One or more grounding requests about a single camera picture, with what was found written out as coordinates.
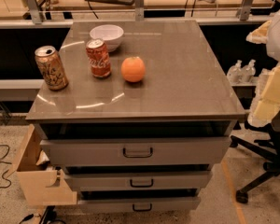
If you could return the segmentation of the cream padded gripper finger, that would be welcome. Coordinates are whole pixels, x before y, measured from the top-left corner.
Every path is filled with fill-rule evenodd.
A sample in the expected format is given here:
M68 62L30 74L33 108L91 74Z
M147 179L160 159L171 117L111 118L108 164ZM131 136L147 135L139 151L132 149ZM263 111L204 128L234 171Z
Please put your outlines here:
M256 97L250 106L248 121L271 121L280 111L280 21L266 21L249 33L246 40L265 44L267 55L277 60L272 70L263 69L259 75Z

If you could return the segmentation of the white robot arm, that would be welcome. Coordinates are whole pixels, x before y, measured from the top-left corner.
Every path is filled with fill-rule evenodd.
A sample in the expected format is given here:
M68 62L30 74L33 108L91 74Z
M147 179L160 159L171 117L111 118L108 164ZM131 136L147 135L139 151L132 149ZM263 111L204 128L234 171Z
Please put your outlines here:
M267 55L277 61L277 66L259 76L256 96L250 106L248 123L261 127L272 121L280 111L280 9L259 28L250 32L246 40L265 44Z

